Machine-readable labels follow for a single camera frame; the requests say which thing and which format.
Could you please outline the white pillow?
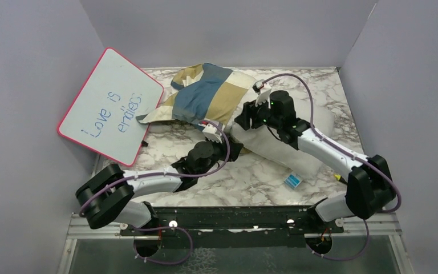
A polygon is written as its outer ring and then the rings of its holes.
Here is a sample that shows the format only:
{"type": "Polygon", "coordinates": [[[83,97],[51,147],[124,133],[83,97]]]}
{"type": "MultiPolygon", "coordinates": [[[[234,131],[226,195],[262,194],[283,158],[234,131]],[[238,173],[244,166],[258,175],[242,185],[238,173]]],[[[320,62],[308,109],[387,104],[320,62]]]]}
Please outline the white pillow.
{"type": "MultiPolygon", "coordinates": [[[[330,137],[334,129],[334,114],[322,106],[311,107],[309,101],[294,95],[292,91],[288,93],[293,98],[296,116],[309,122],[311,111],[313,111],[314,127],[321,135],[330,137]]],[[[273,137],[266,126],[244,130],[234,121],[230,121],[228,126],[233,139],[242,143],[247,150],[290,168],[304,179],[316,177],[319,168],[328,155],[330,158],[327,160],[327,164],[339,163],[340,156],[334,156],[332,151],[327,152],[326,146],[321,145],[312,133],[307,133],[307,138],[300,137],[296,141],[298,149],[295,149],[273,137]]]]}

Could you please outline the blue beige checked pillowcase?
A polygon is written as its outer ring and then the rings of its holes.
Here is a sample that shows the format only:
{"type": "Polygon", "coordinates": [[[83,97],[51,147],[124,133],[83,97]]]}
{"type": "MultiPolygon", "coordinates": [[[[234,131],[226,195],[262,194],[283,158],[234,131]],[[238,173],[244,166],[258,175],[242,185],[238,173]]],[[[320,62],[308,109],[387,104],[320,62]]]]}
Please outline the blue beige checked pillowcase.
{"type": "Polygon", "coordinates": [[[229,132],[243,104],[257,97],[257,80],[244,72],[202,63],[180,70],[172,79],[176,90],[158,108],[136,116],[141,124],[179,120],[197,125],[211,120],[229,132]]]}

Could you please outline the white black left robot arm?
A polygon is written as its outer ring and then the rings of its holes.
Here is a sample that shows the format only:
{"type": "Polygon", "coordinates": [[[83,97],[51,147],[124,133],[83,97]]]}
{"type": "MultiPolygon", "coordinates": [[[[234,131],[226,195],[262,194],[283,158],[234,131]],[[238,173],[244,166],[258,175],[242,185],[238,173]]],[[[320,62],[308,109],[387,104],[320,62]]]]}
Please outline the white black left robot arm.
{"type": "Polygon", "coordinates": [[[149,202],[133,203],[134,197],[188,190],[199,178],[236,161],[243,147],[233,140],[222,143],[203,140],[187,156],[161,171],[129,171],[110,164],[76,191],[79,215],[87,219],[91,229],[118,221],[135,226],[142,234],[150,234],[156,229],[155,211],[149,202]]]}

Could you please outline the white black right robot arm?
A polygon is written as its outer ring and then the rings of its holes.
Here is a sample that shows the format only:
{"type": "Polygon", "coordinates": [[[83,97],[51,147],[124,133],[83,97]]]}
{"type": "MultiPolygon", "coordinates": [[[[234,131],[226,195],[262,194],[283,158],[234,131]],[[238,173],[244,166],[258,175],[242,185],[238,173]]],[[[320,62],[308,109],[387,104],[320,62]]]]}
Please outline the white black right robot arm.
{"type": "Polygon", "coordinates": [[[276,130],[280,141],[315,157],[347,180],[345,194],[325,198],[309,209],[306,224],[313,232],[342,217],[367,220],[397,196],[383,157],[356,154],[322,135],[312,123],[297,117],[287,91],[272,92],[267,103],[244,103],[234,121],[244,130],[262,126],[276,130]]]}

